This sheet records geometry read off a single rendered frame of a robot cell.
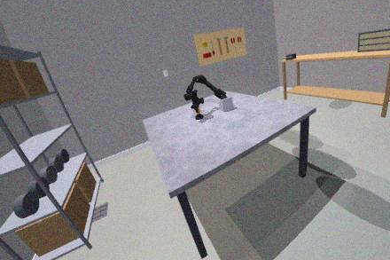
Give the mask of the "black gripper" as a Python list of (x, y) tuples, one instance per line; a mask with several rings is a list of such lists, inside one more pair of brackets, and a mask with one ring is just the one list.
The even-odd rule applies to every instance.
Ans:
[[(199, 107), (199, 104), (198, 101), (197, 101), (198, 97), (196, 98), (192, 98), (192, 106), (191, 106), (191, 109), (194, 109), (196, 112), (198, 112), (198, 107)], [(194, 105), (193, 105), (194, 104)]]

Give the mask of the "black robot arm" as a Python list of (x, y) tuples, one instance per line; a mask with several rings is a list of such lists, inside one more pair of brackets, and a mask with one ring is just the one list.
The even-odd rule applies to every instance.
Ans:
[[(211, 89), (214, 92), (215, 96), (220, 98), (221, 100), (227, 98), (225, 91), (222, 91), (221, 89), (215, 88), (213, 86), (213, 84), (211, 84), (210, 82), (207, 81), (205, 76), (198, 75), (198, 76), (193, 77), (191, 84), (188, 86), (188, 88), (186, 90), (187, 94), (184, 94), (184, 98), (186, 101), (197, 97), (197, 91), (196, 90), (192, 91), (193, 85), (195, 82), (196, 83), (204, 83), (209, 89)], [(204, 104), (203, 98), (198, 98), (197, 101), (198, 101), (198, 103)]]

